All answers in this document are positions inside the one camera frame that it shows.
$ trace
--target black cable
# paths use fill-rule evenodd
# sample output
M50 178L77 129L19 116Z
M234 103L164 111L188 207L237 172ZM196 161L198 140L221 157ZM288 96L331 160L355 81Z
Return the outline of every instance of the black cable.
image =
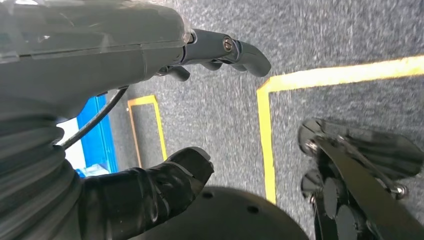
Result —
M111 110L115 107L118 101L122 98L124 93L127 91L128 87L121 88L116 91L112 98L104 105L101 110L89 121L87 122L77 133L71 136L68 140L64 141L61 146L66 150L78 140L80 140L84 135L90 132Z

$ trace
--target white surface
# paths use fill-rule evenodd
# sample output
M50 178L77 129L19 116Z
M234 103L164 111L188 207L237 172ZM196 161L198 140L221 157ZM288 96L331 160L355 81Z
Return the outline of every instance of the white surface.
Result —
M65 131L65 134L58 144L63 143L76 132L78 132L77 119L73 118L66 122L62 122L57 125ZM86 159L84 157L83 145L81 140L77 141L74 145L70 146L66 150L66 159L70 162L74 169L82 169L86 167Z

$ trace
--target gray plastic housing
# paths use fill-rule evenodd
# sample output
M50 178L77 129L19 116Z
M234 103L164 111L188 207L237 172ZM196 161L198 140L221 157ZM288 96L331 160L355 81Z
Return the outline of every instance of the gray plastic housing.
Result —
M188 32L172 8L139 1L6 0L0 21L0 98L58 122L92 96L178 63Z

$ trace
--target hole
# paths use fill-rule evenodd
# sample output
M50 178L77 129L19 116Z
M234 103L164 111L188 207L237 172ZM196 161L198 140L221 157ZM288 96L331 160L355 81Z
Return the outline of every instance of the hole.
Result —
M259 209L255 206L248 206L247 211L251 214L258 214L259 213Z
M214 195L208 191L204 192L201 196L204 197L205 199L211 199L214 197Z

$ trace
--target black round base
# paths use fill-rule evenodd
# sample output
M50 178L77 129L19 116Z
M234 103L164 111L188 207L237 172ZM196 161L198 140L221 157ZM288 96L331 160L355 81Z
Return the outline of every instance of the black round base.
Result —
M308 240L285 212L248 192L205 187L182 214L145 232L142 240Z

